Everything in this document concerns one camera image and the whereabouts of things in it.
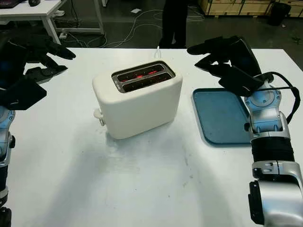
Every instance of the white toaster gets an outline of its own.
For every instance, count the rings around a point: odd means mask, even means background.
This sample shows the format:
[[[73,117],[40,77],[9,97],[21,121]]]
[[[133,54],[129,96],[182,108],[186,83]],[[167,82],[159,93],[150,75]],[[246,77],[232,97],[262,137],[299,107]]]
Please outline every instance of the white toaster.
[[[115,139],[124,139],[174,119],[181,75],[164,61],[129,67],[93,79],[100,105],[95,117]]]

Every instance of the person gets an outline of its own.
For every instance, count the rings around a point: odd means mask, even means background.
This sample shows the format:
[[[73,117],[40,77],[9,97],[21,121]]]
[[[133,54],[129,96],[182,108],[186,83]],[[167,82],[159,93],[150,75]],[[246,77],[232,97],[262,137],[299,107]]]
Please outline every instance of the person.
[[[160,48],[186,48],[186,18],[187,0],[166,0],[162,16]]]

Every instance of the wooden pallet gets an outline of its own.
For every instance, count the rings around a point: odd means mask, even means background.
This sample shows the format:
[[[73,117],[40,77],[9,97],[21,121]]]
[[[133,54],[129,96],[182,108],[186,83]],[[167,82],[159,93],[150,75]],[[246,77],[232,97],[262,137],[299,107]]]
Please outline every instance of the wooden pallet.
[[[303,17],[303,0],[279,0],[278,2],[290,5],[290,17]]]
[[[303,17],[303,0],[280,0],[292,6],[290,17]],[[270,0],[201,0],[205,15],[265,16],[270,14],[273,2]]]

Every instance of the table leg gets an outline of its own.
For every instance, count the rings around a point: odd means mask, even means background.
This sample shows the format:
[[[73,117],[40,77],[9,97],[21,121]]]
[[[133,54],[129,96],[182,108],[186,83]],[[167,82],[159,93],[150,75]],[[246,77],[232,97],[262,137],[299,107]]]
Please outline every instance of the table leg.
[[[56,30],[53,27],[51,19],[47,18],[47,17],[41,17],[41,20],[43,22],[43,25],[44,25],[48,35],[53,38],[54,43],[61,44],[60,40],[57,36]]]
[[[103,29],[102,16],[101,16],[101,12],[100,12],[99,0],[94,0],[94,4],[95,4],[95,11],[96,11],[96,16],[97,16],[98,23],[99,23],[100,32],[103,35],[104,29]]]

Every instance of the white table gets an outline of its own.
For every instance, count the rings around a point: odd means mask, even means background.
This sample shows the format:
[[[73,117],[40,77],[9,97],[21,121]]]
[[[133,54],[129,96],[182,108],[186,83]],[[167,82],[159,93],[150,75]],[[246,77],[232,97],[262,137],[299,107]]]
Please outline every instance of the white table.
[[[108,77],[155,50],[71,49],[69,69],[43,85],[48,95],[17,112],[7,207],[12,226],[23,227],[255,227],[247,194],[253,162],[250,147],[214,147],[201,139],[191,96],[196,88],[219,87],[218,78],[194,67],[201,56],[162,50],[183,74],[175,120],[114,140],[93,117],[96,75]],[[303,72],[283,50],[253,50],[262,71],[278,71],[303,91]],[[276,86],[284,85],[276,79]],[[281,110],[293,98],[282,93]],[[296,161],[303,166],[303,108],[290,124]]]
[[[11,9],[0,9],[0,20],[42,20],[47,33],[53,41],[60,44],[51,16],[61,6],[61,0],[41,0],[40,4],[31,7],[28,1],[20,3]]]

